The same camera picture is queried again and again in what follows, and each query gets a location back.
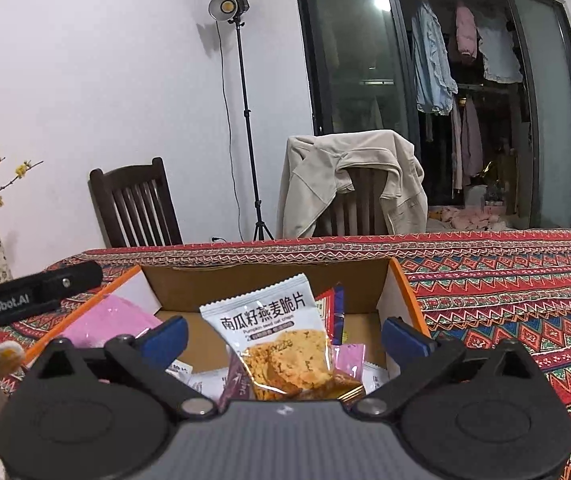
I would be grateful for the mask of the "pink snack packet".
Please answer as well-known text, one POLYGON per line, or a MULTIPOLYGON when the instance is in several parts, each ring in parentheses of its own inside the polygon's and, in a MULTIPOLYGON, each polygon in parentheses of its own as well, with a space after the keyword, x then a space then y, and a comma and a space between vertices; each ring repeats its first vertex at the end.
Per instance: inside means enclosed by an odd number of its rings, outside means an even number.
POLYGON ((76 348, 100 348, 120 335, 138 337, 161 324, 153 314, 118 296, 105 296, 98 304, 62 330, 76 348))

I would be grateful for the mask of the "patterned red tablecloth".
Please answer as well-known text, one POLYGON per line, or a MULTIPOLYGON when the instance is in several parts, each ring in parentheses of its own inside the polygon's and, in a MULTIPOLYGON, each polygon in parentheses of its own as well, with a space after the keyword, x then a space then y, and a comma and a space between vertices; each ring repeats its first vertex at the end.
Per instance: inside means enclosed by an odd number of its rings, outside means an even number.
POLYGON ((199 372, 227 364, 202 304, 305 273, 316 294, 343 286, 343 339, 363 344, 371 363, 386 364, 381 321, 389 316, 471 348, 517 338, 571 415, 571 230, 96 249, 76 261, 98 262, 109 294, 144 276, 160 317, 188 321, 184 360, 199 372))

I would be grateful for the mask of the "dark wooden chair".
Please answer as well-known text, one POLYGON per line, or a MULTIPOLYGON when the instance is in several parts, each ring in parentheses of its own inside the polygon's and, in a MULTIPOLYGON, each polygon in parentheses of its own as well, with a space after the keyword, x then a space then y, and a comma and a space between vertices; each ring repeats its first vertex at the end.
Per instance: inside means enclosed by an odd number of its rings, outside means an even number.
POLYGON ((88 184, 109 247, 182 244, 161 157, 147 165, 92 169, 88 184))

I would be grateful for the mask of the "orange cardboard snack box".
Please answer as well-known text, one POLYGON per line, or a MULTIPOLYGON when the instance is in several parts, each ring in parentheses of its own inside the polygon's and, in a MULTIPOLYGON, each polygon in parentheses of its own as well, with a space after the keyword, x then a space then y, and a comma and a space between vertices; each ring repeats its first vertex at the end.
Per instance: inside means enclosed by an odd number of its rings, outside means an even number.
MULTIPOLYGON (((336 367, 336 352, 330 335, 331 313, 315 300, 308 278, 300 273, 276 284, 200 307, 203 320, 226 342, 250 382, 256 401, 330 400, 351 401, 365 392, 358 375, 336 367)), ((43 402, 55 392, 83 393, 94 399, 114 398, 124 390, 166 402, 178 408, 176 399, 187 385, 162 370, 132 344, 115 339, 106 346, 135 357, 132 370, 111 356, 125 382, 95 376, 48 378, 42 367, 33 367, 24 385, 33 389, 28 397, 43 402)))

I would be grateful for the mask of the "chair with draped jacket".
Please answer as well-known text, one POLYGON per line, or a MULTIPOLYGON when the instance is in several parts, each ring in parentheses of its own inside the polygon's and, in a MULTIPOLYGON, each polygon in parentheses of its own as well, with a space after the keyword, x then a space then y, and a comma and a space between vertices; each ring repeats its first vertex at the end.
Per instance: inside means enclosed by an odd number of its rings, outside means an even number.
POLYGON ((389 233, 380 198, 387 173, 371 168, 348 168, 353 191, 337 193, 316 222, 314 235, 358 236, 389 233))

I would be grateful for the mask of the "beige jacket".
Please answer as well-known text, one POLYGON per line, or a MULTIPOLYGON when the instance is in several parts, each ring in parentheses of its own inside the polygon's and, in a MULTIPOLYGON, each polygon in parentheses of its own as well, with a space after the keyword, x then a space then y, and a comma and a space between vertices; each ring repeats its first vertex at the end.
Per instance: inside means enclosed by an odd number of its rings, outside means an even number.
POLYGON ((336 196, 356 190, 351 170, 381 171, 378 195, 387 232, 427 229, 424 170, 415 145, 394 130, 290 136, 285 149, 277 214, 279 238, 311 237, 336 196))

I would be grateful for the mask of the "light blue hanging shirt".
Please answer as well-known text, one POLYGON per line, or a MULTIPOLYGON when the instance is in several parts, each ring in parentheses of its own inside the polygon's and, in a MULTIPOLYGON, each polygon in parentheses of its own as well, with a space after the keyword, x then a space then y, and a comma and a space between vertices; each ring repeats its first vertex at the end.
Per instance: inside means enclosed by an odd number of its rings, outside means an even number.
POLYGON ((411 19, 415 102, 419 112, 447 116, 458 86, 451 76, 445 39, 429 0, 420 0, 411 19))

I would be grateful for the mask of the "dark sliding glass door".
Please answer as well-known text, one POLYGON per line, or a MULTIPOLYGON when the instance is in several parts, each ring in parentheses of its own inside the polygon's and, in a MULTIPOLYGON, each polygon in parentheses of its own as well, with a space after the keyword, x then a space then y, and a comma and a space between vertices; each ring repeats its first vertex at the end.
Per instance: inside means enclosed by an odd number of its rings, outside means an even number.
POLYGON ((353 168, 319 233, 571 229, 571 24, 558 0, 299 0, 316 136, 392 130, 386 206, 353 168))

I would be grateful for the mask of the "studio light on stand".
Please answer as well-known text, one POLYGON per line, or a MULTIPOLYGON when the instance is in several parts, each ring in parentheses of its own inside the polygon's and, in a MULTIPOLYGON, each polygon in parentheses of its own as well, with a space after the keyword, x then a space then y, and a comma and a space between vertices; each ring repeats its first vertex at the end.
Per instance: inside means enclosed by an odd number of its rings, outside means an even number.
POLYGON ((260 182, 258 182, 258 168, 256 168, 256 157, 254 150, 254 140, 252 133, 251 110, 249 106, 248 85, 246 84, 246 60, 244 59, 242 29, 244 26, 243 16, 250 10, 249 0, 211 0, 208 3, 208 14, 215 21, 217 40, 220 42, 220 71, 225 71, 223 37, 220 35, 220 23, 227 23, 235 29, 237 45, 242 114, 244 127, 246 127, 246 145, 248 146, 249 164, 252 179, 253 205, 255 211, 255 226, 253 232, 254 242, 264 242, 274 240, 275 237, 270 232, 264 219, 263 201, 261 199, 260 182))

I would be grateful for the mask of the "pink hanging garment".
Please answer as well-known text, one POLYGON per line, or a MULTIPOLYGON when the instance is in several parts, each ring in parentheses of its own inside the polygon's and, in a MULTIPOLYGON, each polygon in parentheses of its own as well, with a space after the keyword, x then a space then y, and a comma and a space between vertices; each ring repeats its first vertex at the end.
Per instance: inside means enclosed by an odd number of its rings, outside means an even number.
POLYGON ((477 30, 472 11, 462 3, 456 10, 456 40, 461 62, 472 64, 477 57, 477 30))

